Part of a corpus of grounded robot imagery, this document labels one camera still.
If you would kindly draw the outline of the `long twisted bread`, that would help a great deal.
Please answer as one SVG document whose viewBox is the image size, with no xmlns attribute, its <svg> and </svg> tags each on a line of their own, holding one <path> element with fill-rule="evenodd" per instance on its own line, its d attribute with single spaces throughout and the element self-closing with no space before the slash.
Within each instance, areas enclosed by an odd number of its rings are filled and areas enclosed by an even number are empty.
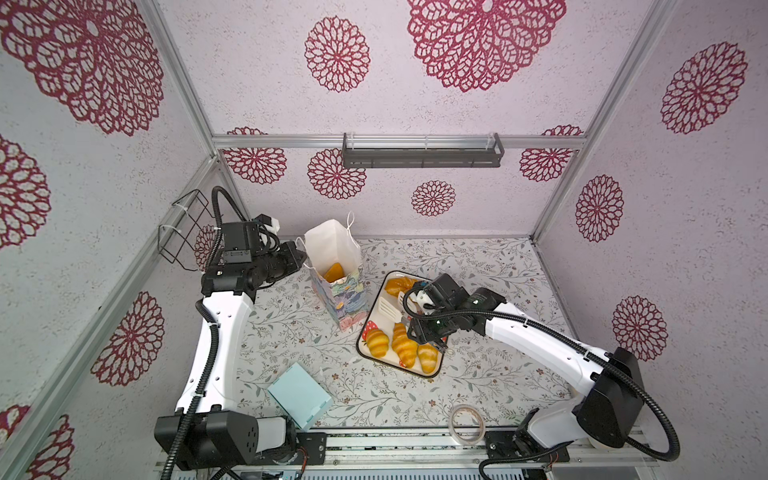
<svg viewBox="0 0 768 480">
<path fill-rule="evenodd" d="M 401 293 L 407 293 L 419 282 L 419 279 L 412 277 L 393 277 L 386 281 L 384 289 L 387 294 L 397 298 Z"/>
</svg>

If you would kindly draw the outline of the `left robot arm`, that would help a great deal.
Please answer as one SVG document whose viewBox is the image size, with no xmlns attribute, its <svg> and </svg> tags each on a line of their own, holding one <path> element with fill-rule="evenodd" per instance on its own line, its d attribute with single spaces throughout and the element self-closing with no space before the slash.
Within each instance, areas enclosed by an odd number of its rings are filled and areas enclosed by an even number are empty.
<svg viewBox="0 0 768 480">
<path fill-rule="evenodd" d="M 156 420 L 154 438 L 166 454 L 161 478 L 177 470 L 286 463 L 301 447 L 284 416 L 255 417 L 237 409 L 237 345 L 257 292 L 300 270 L 306 255 L 294 241 L 259 253 L 236 247 L 216 253 L 201 281 L 195 309 L 202 318 L 193 366 L 173 414 Z"/>
</svg>

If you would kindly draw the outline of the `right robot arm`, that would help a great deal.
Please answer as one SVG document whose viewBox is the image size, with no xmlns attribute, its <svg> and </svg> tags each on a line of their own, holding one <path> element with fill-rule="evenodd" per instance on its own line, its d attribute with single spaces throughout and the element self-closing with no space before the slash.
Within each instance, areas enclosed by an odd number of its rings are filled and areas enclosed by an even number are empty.
<svg viewBox="0 0 768 480">
<path fill-rule="evenodd" d="M 446 291 L 435 283 L 416 283 L 396 295 L 407 320 L 408 337 L 439 350 L 446 338 L 464 330 L 515 348 L 565 380 L 576 397 L 546 409 L 535 409 L 518 426 L 522 441 L 514 462 L 544 459 L 577 440 L 590 438 L 610 447 L 630 446 L 660 461 L 679 458 L 678 434 L 661 406 L 645 390 L 638 361 L 618 348 L 593 347 L 526 315 L 487 288 L 468 294 L 459 286 Z M 641 410 L 658 420 L 667 448 L 655 450 L 630 434 Z"/>
</svg>

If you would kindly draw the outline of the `floral paper bag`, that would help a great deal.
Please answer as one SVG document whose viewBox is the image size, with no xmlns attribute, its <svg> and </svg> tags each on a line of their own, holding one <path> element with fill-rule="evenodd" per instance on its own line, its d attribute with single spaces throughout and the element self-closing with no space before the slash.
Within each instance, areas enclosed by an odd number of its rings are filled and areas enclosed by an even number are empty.
<svg viewBox="0 0 768 480">
<path fill-rule="evenodd" d="M 327 220 L 296 239 L 307 259 L 315 293 L 341 331 L 359 324 L 368 314 L 362 280 L 362 250 L 351 227 L 355 216 L 349 212 L 344 223 Z"/>
</svg>

